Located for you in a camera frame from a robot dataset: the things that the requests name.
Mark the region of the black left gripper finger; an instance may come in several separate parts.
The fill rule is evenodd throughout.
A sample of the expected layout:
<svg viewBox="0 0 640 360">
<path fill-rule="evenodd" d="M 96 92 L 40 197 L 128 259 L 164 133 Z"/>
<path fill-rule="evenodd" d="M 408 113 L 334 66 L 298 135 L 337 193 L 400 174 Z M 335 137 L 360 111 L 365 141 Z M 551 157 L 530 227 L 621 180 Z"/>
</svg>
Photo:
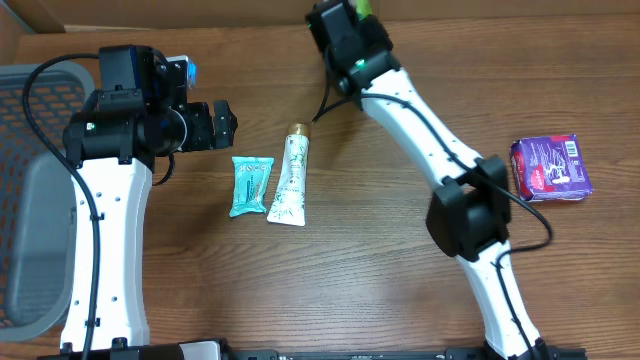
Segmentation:
<svg viewBox="0 0 640 360">
<path fill-rule="evenodd" d="M 216 129 L 214 134 L 214 149 L 222 150 L 233 146 L 234 142 L 234 129 Z"/>
<path fill-rule="evenodd" d="M 217 100 L 214 105 L 214 127 L 216 129 L 236 129 L 238 127 L 237 117 L 231 111 L 231 107 L 226 100 Z"/>
</svg>

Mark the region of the teal wet wipes pack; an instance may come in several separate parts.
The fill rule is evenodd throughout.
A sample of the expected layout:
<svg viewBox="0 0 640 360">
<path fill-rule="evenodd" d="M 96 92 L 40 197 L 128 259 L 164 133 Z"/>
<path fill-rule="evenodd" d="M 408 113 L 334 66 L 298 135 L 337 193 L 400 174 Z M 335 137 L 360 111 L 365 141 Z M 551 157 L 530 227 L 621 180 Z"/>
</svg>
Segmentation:
<svg viewBox="0 0 640 360">
<path fill-rule="evenodd" d="M 265 213 L 264 195 L 274 159 L 271 157 L 233 156 L 234 192 L 229 215 Z"/>
</svg>

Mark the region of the white green cosmetic tube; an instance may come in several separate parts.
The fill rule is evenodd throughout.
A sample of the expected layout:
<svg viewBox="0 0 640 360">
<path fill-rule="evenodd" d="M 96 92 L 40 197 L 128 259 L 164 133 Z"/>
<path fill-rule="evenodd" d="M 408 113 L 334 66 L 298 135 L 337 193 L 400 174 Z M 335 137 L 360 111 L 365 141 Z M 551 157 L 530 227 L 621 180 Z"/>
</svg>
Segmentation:
<svg viewBox="0 0 640 360">
<path fill-rule="evenodd" d="M 279 182 L 267 220 L 270 223 L 304 226 L 306 224 L 306 174 L 309 153 L 309 128 L 296 123 L 285 138 Z"/>
</svg>

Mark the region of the green yellow snack pouch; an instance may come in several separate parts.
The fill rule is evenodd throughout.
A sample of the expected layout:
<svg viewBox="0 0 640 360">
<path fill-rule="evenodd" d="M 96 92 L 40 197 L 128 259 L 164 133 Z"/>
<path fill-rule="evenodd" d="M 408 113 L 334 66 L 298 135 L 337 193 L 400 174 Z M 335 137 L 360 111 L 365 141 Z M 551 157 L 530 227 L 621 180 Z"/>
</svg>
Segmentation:
<svg viewBox="0 0 640 360">
<path fill-rule="evenodd" d="M 366 18 L 373 14 L 373 7 L 369 0 L 352 0 L 351 3 L 360 18 Z"/>
</svg>

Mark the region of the purple sanitary pad pack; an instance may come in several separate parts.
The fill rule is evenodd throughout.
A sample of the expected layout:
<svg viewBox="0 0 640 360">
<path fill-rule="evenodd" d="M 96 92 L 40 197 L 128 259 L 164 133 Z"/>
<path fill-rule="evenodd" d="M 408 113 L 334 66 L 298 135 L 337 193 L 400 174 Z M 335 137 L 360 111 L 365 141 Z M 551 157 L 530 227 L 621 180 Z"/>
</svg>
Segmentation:
<svg viewBox="0 0 640 360">
<path fill-rule="evenodd" d="M 525 202 L 580 201 L 594 191 L 575 134 L 519 139 L 510 159 Z"/>
</svg>

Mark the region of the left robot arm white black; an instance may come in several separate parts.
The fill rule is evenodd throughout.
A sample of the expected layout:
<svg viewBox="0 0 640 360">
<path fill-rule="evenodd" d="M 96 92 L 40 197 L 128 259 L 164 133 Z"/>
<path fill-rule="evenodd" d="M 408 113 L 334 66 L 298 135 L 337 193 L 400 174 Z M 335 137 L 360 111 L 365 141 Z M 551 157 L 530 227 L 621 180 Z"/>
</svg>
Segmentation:
<svg viewBox="0 0 640 360">
<path fill-rule="evenodd" d="M 232 146 L 237 119 L 225 100 L 190 102 L 197 77 L 186 55 L 141 45 L 103 47 L 102 86 L 63 132 L 75 180 L 73 286 L 61 335 L 78 357 L 150 342 L 142 291 L 143 228 L 155 161 Z"/>
</svg>

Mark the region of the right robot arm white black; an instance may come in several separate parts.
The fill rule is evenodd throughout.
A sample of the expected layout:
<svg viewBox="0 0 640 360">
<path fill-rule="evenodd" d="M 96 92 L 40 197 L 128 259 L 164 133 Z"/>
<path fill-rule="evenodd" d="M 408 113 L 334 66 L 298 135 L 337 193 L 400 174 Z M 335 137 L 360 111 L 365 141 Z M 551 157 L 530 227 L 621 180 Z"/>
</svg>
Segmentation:
<svg viewBox="0 0 640 360">
<path fill-rule="evenodd" d="M 512 203 L 505 163 L 462 142 L 429 107 L 393 55 L 381 22 L 347 1 L 321 1 L 305 21 L 323 57 L 327 82 L 380 124 L 432 191 L 425 224 L 439 249 L 458 261 L 485 328 L 489 359 L 545 359 L 515 278 L 508 225 Z"/>
</svg>

